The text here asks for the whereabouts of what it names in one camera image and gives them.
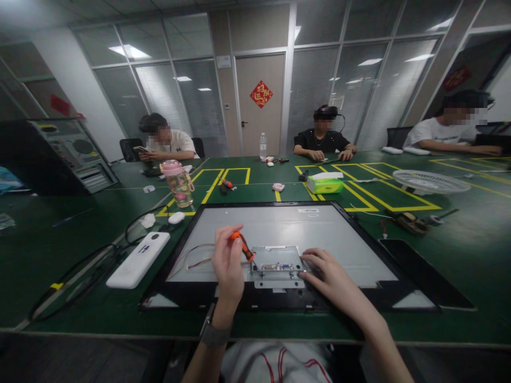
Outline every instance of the tissue box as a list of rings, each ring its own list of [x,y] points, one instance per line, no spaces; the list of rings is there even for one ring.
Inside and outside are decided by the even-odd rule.
[[[340,180],[342,173],[320,173],[307,179],[307,188],[313,194],[340,193],[344,183]]]

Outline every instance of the black cable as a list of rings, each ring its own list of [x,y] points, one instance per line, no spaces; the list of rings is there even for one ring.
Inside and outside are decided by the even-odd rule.
[[[45,320],[47,320],[49,318],[54,317],[58,313],[62,312],[67,307],[69,307],[74,302],[76,302],[78,299],[80,299],[80,297],[82,297],[86,292],[88,292],[101,279],[102,276],[104,276],[109,270],[111,270],[113,266],[115,266],[116,264],[119,263],[119,261],[122,259],[123,253],[127,249],[129,249],[130,247],[138,245],[139,242],[146,237],[146,235],[144,235],[144,236],[141,236],[141,237],[139,237],[139,238],[137,238],[137,239],[135,239],[133,241],[130,241],[128,239],[129,228],[138,219],[140,219],[141,217],[145,216],[146,214],[150,214],[150,213],[152,213],[152,212],[154,212],[156,210],[163,209],[165,207],[167,207],[167,205],[161,205],[161,206],[155,207],[155,208],[153,208],[153,209],[151,209],[151,210],[149,210],[149,211],[139,215],[137,218],[135,218],[133,221],[131,221],[129,223],[129,225],[126,227],[126,230],[125,230],[125,241],[126,241],[127,245],[125,245],[123,247],[117,246],[117,245],[114,245],[114,244],[107,244],[107,245],[101,246],[100,248],[98,248],[98,249],[94,250],[93,252],[89,253],[88,255],[86,255],[85,257],[80,259],[78,262],[76,262],[73,266],[71,266],[64,273],[64,275],[59,277],[57,279],[57,282],[53,283],[50,286],[50,288],[46,292],[44,292],[44,294],[32,306],[32,308],[30,309],[30,311],[28,313],[28,320],[31,321],[31,322],[33,322],[33,321],[35,321],[35,322],[45,321]],[[64,302],[64,304],[62,306],[60,306],[58,309],[54,310],[53,312],[51,312],[48,315],[45,315],[45,316],[39,315],[38,317],[34,318],[34,315],[35,315],[35,312],[37,311],[37,309],[47,299],[49,299],[56,291],[60,290],[62,287],[64,287],[66,285],[66,283],[71,279],[71,278],[69,278],[69,276],[74,272],[74,270],[78,266],[80,266],[85,261],[89,260],[93,256],[97,255],[98,253],[100,253],[101,251],[103,251],[103,250],[105,250],[105,249],[107,249],[109,247],[112,247],[112,249],[113,249],[113,254],[111,256],[111,262],[110,263],[106,264],[106,259],[108,258],[108,256],[105,256],[104,258],[99,260],[98,263],[96,265],[94,265],[93,273],[89,277],[87,277],[84,281],[82,281],[77,287],[75,287],[71,291],[70,295],[68,296],[68,298],[66,298],[66,300],[65,300],[65,302]]]
[[[340,114],[340,113],[339,113],[338,115],[339,115],[339,116],[341,116],[341,117],[344,119],[344,124],[343,124],[343,126],[342,126],[342,129],[339,131],[339,133],[342,133],[342,130],[343,130],[343,129],[344,129],[344,127],[346,126],[346,117],[344,117],[344,115],[343,115],[343,114]]]

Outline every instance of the door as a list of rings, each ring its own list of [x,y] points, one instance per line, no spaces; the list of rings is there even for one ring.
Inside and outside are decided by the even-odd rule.
[[[281,142],[284,54],[236,59],[236,77],[240,116],[244,121],[241,132],[245,155],[259,155],[259,139],[263,132],[266,135],[266,154],[278,155]],[[251,97],[257,87],[254,98],[259,105]]]

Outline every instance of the pink water bottle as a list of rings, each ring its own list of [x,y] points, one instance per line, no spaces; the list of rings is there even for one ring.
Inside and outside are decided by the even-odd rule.
[[[181,163],[176,160],[165,161],[161,166],[161,172],[167,177],[176,205],[181,209],[190,206],[193,203],[192,192],[195,191],[195,187]]]

